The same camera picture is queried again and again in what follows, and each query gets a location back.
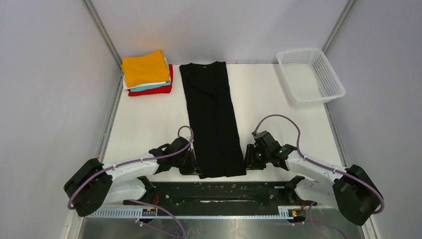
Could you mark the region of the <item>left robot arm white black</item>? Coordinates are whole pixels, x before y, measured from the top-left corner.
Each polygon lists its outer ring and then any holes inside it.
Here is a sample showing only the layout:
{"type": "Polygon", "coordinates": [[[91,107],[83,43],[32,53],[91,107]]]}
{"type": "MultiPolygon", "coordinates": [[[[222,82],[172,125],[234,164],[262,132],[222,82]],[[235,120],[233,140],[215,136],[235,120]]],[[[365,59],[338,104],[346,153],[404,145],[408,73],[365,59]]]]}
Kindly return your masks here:
{"type": "Polygon", "coordinates": [[[194,171],[192,143],[193,139],[180,136],[136,159],[111,164],[89,159],[64,185],[68,209],[85,217],[110,203],[138,200],[150,204],[154,192],[147,177],[173,167],[188,173],[194,171]]]}

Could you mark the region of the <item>left small electronics module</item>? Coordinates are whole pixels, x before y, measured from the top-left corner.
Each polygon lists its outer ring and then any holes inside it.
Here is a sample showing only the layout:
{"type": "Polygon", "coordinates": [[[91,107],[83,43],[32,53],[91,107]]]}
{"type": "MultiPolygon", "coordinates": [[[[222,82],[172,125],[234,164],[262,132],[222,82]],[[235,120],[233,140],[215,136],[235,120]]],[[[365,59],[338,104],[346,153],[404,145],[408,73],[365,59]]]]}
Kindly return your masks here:
{"type": "Polygon", "coordinates": [[[141,216],[142,217],[155,217],[155,216],[157,216],[157,209],[156,208],[142,208],[141,216]]]}

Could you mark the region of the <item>red folded t shirt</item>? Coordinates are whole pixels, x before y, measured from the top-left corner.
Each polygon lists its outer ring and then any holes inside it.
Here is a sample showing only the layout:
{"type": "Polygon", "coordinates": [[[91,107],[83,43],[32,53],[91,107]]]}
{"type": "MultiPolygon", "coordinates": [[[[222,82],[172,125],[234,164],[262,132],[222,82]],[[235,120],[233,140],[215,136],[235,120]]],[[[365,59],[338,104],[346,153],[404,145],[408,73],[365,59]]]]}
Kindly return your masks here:
{"type": "Polygon", "coordinates": [[[172,64],[169,64],[169,70],[170,70],[170,84],[161,86],[158,88],[154,88],[154,89],[148,89],[141,92],[128,90],[128,96],[137,97],[137,96],[155,95],[155,94],[169,94],[172,90],[172,85],[173,85],[173,65],[172,64]]]}

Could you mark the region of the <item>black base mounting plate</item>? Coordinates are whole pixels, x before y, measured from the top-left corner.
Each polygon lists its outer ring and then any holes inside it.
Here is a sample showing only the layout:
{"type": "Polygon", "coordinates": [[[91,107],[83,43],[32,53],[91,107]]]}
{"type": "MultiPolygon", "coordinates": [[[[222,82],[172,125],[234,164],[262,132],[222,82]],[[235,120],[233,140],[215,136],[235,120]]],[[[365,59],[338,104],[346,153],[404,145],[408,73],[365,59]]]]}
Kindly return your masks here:
{"type": "Polygon", "coordinates": [[[140,201],[156,203],[176,216],[271,216],[278,206],[299,207],[291,182],[150,182],[140,201]]]}

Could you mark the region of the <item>teal folded t shirt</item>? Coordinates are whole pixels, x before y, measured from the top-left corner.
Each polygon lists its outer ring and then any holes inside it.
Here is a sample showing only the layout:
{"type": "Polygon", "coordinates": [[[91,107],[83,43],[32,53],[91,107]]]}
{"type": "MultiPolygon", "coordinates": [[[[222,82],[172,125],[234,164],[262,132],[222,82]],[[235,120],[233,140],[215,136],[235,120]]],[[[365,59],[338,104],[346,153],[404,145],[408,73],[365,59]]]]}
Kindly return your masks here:
{"type": "Polygon", "coordinates": [[[159,83],[159,84],[155,84],[155,85],[148,85],[148,86],[140,86],[140,87],[135,87],[135,88],[131,88],[128,89],[131,92],[143,92],[143,91],[147,91],[147,90],[153,90],[153,89],[157,89],[157,88],[161,88],[161,87],[166,87],[166,86],[170,86],[172,83],[172,79],[170,77],[169,81],[166,81],[164,83],[159,83]]]}

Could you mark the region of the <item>white plastic basket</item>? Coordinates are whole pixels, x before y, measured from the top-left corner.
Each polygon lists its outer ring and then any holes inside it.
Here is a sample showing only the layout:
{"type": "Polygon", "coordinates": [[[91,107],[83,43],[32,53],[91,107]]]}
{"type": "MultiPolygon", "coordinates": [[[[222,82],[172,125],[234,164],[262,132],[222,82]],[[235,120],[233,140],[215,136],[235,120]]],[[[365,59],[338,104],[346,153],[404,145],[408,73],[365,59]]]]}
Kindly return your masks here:
{"type": "Polygon", "coordinates": [[[323,104],[345,96],[345,88],[322,50],[284,50],[276,58],[282,84],[293,105],[323,104]]]}

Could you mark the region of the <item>black t shirt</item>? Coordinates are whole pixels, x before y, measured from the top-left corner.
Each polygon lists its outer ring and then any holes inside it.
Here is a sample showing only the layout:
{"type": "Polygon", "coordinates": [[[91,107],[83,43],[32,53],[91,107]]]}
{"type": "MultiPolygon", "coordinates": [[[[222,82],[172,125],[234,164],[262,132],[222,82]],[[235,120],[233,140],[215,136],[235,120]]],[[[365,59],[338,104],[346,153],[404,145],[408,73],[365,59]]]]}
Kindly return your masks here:
{"type": "Polygon", "coordinates": [[[179,67],[201,178],[246,175],[225,62],[179,67]]]}

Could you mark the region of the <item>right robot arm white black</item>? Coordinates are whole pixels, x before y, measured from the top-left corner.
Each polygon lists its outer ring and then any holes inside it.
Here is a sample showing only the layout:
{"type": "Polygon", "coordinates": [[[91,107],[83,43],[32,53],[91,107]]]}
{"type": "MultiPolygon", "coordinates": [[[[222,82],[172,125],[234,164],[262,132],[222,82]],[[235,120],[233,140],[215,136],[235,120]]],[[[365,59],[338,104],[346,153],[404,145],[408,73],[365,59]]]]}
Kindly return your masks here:
{"type": "Polygon", "coordinates": [[[296,146],[281,145],[267,131],[255,134],[254,140],[246,146],[246,169],[263,170],[270,163],[296,173],[283,189],[269,193],[271,202],[321,203],[358,226],[381,206],[381,193],[360,166],[346,168],[309,159],[296,146]]]}

